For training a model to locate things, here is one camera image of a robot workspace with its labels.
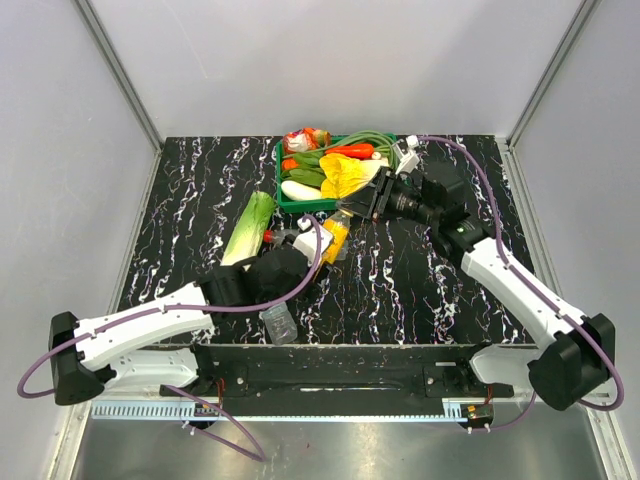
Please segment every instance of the clear glass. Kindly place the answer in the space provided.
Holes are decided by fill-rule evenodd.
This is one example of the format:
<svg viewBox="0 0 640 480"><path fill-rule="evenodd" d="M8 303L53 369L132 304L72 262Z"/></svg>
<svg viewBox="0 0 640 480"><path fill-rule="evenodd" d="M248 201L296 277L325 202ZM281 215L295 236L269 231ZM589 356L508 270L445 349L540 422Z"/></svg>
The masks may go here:
<svg viewBox="0 0 640 480"><path fill-rule="evenodd" d="M260 318L267 327L269 338L274 345L285 345L298 338L298 327L285 302L260 312Z"/></svg>

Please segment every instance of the black marble table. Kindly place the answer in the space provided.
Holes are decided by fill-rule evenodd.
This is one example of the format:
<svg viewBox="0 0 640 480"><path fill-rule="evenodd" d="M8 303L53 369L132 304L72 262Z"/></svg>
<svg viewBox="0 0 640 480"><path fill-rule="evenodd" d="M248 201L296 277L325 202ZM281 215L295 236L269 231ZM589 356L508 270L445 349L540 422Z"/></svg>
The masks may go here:
<svg viewBox="0 0 640 480"><path fill-rule="evenodd" d="M532 268L515 203L491 136L451 136L485 169L498 201L503 240ZM119 308L126 309L205 275L225 245L251 193L274 194L279 137L167 139ZM464 157L421 142L423 165L453 162L468 181L467 206L493 223L486 193ZM325 219L324 212L316 213ZM297 216L277 210L271 229ZM491 293L433 251L427 228L405 220L374 225L354 219L347 259L305 298L289 302L298 342L322 344L529 343L530 337ZM257 315L214 318L210 330L165 343L268 343Z"/></svg>

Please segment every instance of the bottle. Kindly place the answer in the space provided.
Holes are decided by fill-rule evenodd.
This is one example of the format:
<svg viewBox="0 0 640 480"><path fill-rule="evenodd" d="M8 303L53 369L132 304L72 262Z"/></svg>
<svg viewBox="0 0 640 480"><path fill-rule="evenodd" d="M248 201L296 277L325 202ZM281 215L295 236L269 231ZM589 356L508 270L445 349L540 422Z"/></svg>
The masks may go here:
<svg viewBox="0 0 640 480"><path fill-rule="evenodd" d="M300 232L293 228L285 228L283 230L265 230L262 236L262 241L265 243L273 243L274 245L282 245L285 239L291 235L292 239L295 239Z"/></svg>
<svg viewBox="0 0 640 480"><path fill-rule="evenodd" d="M352 216L353 214L351 213L338 210L322 224L324 228L333 234L333 242L322 257L326 263L333 264L336 260L344 260L346 258L345 241L351 227Z"/></svg>
<svg viewBox="0 0 640 480"><path fill-rule="evenodd" d="M298 338L298 327L285 302L260 312L259 317L267 327L269 338L274 345L291 343Z"/></svg>

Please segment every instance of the yellow bottle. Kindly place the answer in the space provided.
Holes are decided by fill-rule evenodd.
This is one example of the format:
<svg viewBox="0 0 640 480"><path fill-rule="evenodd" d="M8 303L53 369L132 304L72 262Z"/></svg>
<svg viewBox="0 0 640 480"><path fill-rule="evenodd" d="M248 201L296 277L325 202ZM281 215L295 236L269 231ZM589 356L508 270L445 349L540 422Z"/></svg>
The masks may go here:
<svg viewBox="0 0 640 480"><path fill-rule="evenodd" d="M338 254L340 254L344 246L347 235L349 235L352 216L353 214L351 213L338 210L325 220L322 226L333 234L333 242L322 256L324 262L333 264L338 258Z"/></svg>

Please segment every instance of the metal floor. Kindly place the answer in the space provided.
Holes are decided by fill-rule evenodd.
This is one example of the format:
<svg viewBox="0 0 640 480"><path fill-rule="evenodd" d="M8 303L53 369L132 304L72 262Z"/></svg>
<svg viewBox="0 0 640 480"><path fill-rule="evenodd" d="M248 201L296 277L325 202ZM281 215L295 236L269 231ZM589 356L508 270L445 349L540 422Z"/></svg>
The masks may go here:
<svg viewBox="0 0 640 480"><path fill-rule="evenodd" d="M499 405L496 423L517 414ZM90 421L75 480L601 479L587 415L537 404L513 429L467 435L457 425L250 423L269 461L258 464L179 424ZM228 422L211 430L248 444Z"/></svg>

